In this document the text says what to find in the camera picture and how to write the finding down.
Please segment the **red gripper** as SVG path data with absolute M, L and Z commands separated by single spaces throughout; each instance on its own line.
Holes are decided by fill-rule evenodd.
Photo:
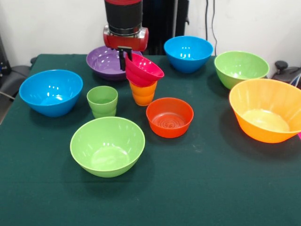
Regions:
M 130 36 L 121 36 L 112 33 L 109 25 L 106 24 L 103 29 L 103 40 L 106 47 L 117 49 L 119 52 L 120 69 L 126 69 L 126 61 L 124 52 L 126 52 L 130 61 L 132 61 L 132 50 L 145 51 L 147 49 L 149 39 L 149 29 L 142 27 L 139 32 Z

